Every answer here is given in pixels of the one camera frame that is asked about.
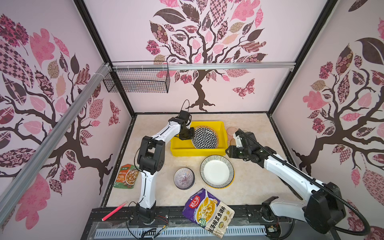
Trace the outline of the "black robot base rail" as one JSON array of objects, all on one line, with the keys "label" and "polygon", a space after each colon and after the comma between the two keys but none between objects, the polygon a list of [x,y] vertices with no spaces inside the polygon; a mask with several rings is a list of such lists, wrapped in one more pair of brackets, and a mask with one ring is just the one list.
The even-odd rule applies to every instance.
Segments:
[{"label": "black robot base rail", "polygon": [[[264,226],[267,231],[266,236],[248,237],[223,237],[224,240],[268,240],[271,237],[278,238],[292,230],[288,236],[289,240],[339,240],[340,236],[335,230],[327,234],[319,234],[307,223],[296,221],[286,217],[277,217],[272,222],[266,222],[261,216],[260,205],[232,206],[235,215],[230,222],[230,226]],[[112,208],[93,209],[87,221],[84,232],[81,236],[83,240],[94,240],[93,237],[97,229],[128,229],[150,228],[156,230],[161,228],[177,227],[200,227],[185,218],[182,214],[183,207],[157,207],[155,220],[151,224],[144,224],[138,217],[134,205],[123,207],[105,222],[102,218],[112,211]],[[181,240],[216,240],[217,237],[194,238]]]}]

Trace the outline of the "white striped rim plate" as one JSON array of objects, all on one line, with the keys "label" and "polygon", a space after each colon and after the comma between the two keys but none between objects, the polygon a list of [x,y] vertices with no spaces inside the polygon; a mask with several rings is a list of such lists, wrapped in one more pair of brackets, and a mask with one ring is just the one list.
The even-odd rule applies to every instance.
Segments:
[{"label": "white striped rim plate", "polygon": [[202,180],[212,187],[223,187],[235,177],[232,163],[223,156],[206,157],[200,165]]}]

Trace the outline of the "black white geometric plate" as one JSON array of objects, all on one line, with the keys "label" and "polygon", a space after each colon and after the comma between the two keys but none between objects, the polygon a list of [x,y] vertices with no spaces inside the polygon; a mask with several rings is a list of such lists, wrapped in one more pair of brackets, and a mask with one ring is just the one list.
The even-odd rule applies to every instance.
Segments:
[{"label": "black white geometric plate", "polygon": [[219,145],[219,137],[212,128],[198,126],[194,128],[192,144],[196,149],[216,149]]}]

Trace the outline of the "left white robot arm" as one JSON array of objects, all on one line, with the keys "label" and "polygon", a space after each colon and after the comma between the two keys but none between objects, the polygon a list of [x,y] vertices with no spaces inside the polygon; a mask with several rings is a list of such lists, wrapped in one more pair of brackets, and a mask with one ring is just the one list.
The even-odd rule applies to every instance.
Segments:
[{"label": "left white robot arm", "polygon": [[158,133],[142,138],[137,156],[142,186],[136,211],[145,224],[151,224],[155,220],[156,180],[165,163],[166,144],[175,136],[182,141],[191,140],[195,135],[194,128],[190,126],[191,122],[191,114],[181,110],[176,117],[170,118]]}]

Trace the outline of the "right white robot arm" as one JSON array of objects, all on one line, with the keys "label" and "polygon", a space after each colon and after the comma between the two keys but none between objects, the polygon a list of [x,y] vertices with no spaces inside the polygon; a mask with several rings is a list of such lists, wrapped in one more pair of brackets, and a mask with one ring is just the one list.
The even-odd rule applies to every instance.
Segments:
[{"label": "right white robot arm", "polygon": [[270,221],[286,217],[307,222],[315,231],[326,234],[346,217],[344,204],[339,200],[340,189],[333,183],[324,184],[303,173],[277,152],[263,147],[251,132],[237,130],[233,134],[236,144],[226,153],[230,158],[258,164],[275,174],[300,196],[300,201],[288,201],[272,196],[263,202],[263,217]]}]

